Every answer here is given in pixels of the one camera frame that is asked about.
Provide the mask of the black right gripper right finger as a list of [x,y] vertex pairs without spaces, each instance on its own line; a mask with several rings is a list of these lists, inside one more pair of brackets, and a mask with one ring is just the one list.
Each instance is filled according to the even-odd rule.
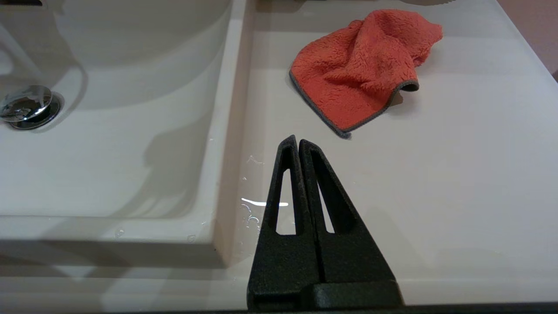
[[301,140],[299,158],[312,216],[319,281],[308,293],[317,309],[400,307],[395,275],[325,153]]

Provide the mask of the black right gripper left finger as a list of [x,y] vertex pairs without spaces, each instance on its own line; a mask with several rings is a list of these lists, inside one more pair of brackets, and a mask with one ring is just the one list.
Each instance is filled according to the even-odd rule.
[[[277,232],[285,171],[290,173],[296,232]],[[315,228],[295,135],[278,145],[267,205],[247,285],[249,311],[303,311],[306,291],[320,280]]]

